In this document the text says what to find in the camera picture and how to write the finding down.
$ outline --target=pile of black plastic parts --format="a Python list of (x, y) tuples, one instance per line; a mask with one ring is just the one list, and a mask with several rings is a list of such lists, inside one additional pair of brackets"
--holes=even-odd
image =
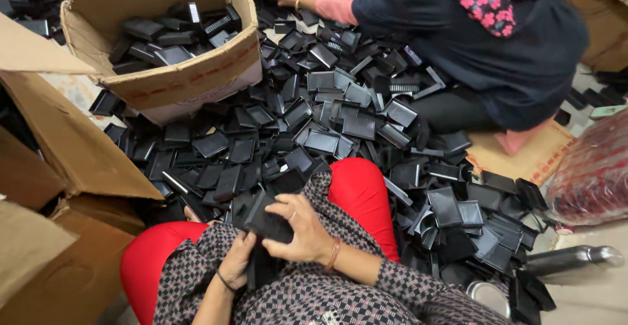
[[(290, 226), (263, 208), (278, 193), (297, 193), (310, 176), (347, 157), (374, 162), (389, 190), (404, 265), (467, 286), (492, 281), (509, 297), (512, 316), (540, 323), (552, 310), (545, 286), (523, 272), (539, 233), (521, 219), (547, 209), (538, 187), (484, 172), (472, 178), (463, 132), (431, 135), (416, 100), (455, 85), (399, 34), (373, 38), (359, 27), (295, 13), (316, 34), (287, 21), (294, 11), (255, 0), (264, 80), (222, 102), (159, 128), (104, 90), (91, 112), (114, 114), (128, 128), (106, 134), (165, 197), (140, 211), (147, 225), (220, 219), (265, 238), (292, 239)], [(279, 43), (266, 28), (285, 34)], [(271, 281), (282, 265), (255, 249), (249, 288)]]

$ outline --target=plastic bag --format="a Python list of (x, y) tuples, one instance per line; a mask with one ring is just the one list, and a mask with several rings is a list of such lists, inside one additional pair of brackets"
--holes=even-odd
[(546, 200), (548, 216), (565, 225), (628, 217), (628, 110), (584, 132), (558, 168)]

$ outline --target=patterned kurta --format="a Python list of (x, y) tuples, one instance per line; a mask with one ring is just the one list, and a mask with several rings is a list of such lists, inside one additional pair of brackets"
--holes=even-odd
[[(382, 257), (374, 287), (317, 263), (289, 262), (279, 279), (234, 300), (232, 324), (510, 324), (459, 287), (386, 260), (355, 219), (327, 200), (329, 173), (304, 190), (324, 228), (354, 248)], [(163, 266), (156, 324), (189, 324), (216, 269), (239, 231), (214, 223), (197, 241), (185, 240)]]

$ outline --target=stainless steel bottle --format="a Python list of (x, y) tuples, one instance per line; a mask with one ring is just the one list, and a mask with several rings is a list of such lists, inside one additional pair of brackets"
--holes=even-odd
[(528, 256), (525, 270), (535, 276), (571, 272), (603, 272), (624, 266), (624, 255), (611, 246), (578, 245)]

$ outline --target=pink sleeve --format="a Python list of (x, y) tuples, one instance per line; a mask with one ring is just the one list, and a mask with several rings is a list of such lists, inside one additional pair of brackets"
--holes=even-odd
[(357, 26), (357, 19), (351, 11), (352, 2), (353, 0), (316, 0), (316, 13), (323, 18)]

